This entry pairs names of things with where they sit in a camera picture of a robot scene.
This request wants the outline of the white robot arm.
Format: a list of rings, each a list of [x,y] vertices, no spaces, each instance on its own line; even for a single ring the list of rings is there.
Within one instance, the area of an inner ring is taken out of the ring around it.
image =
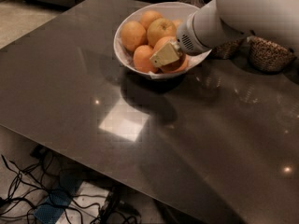
[[[256,35],[297,53],[299,0],[212,0],[189,15],[176,37],[149,58],[156,67]]]

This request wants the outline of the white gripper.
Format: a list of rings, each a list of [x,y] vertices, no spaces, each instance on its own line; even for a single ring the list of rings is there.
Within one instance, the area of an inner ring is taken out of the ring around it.
[[[177,62],[182,51],[191,56],[211,50],[208,45],[209,22],[199,16],[189,16],[177,29],[177,40],[158,41],[149,58],[155,67]]]

